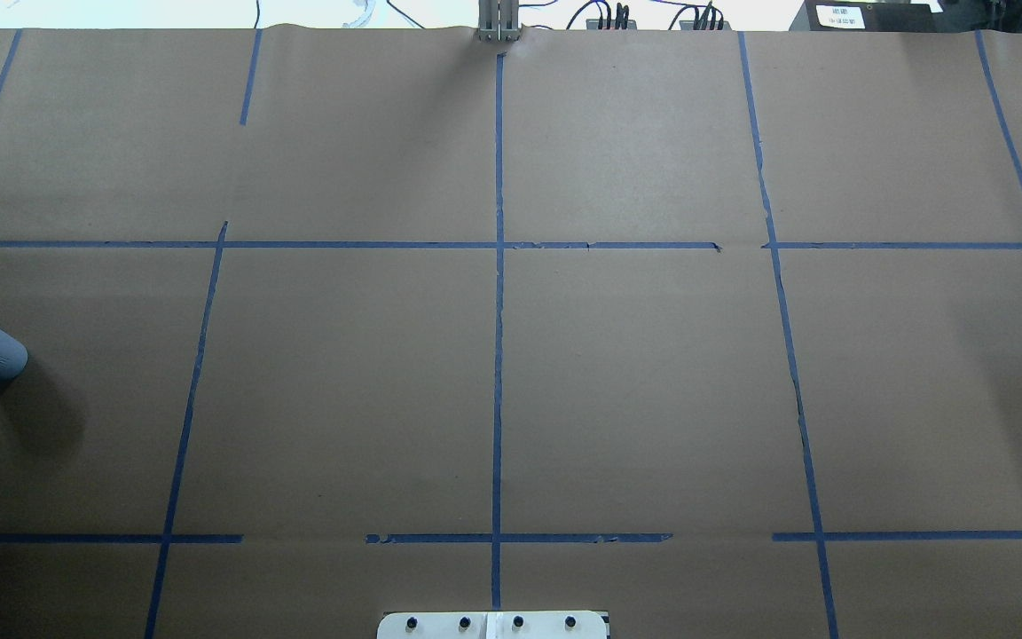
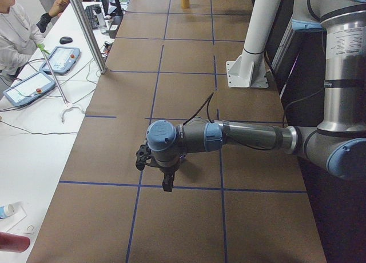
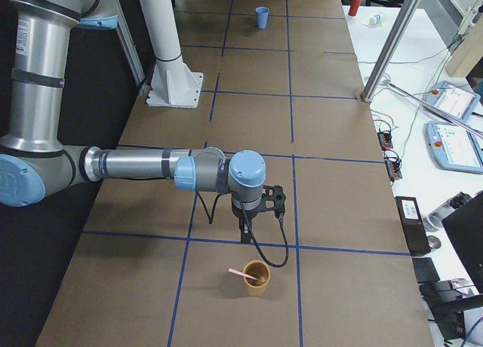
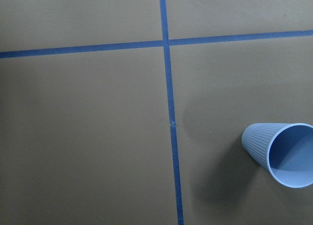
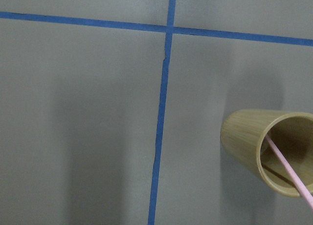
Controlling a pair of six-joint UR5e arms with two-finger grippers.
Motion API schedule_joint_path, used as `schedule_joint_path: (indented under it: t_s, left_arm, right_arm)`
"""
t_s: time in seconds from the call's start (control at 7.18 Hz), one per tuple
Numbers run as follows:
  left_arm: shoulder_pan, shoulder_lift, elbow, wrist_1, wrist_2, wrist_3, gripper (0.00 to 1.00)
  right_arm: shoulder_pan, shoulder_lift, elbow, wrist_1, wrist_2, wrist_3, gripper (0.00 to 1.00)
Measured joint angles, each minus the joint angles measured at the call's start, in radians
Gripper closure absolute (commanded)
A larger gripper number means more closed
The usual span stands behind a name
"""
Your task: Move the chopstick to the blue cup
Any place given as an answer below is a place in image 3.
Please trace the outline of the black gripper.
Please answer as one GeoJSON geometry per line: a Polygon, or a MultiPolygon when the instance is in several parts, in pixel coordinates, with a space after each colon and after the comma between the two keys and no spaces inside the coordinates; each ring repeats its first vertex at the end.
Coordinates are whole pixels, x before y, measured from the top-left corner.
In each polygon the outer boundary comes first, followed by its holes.
{"type": "Polygon", "coordinates": [[[243,202],[237,194],[231,194],[232,212],[239,220],[240,241],[242,244],[251,243],[251,235],[248,226],[252,225],[252,219],[258,213],[266,211],[266,196],[261,195],[255,201],[243,202]]]}

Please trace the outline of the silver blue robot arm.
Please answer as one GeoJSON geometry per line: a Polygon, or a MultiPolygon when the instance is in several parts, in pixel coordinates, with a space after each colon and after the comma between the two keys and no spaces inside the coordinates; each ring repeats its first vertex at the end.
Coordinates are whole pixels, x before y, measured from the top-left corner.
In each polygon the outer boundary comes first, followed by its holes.
{"type": "Polygon", "coordinates": [[[71,50],[71,31],[118,25],[118,0],[1,0],[14,63],[1,107],[1,239],[58,237],[73,218],[76,192],[102,179],[164,180],[177,175],[175,151],[116,151],[127,112],[101,60],[71,50]]]}

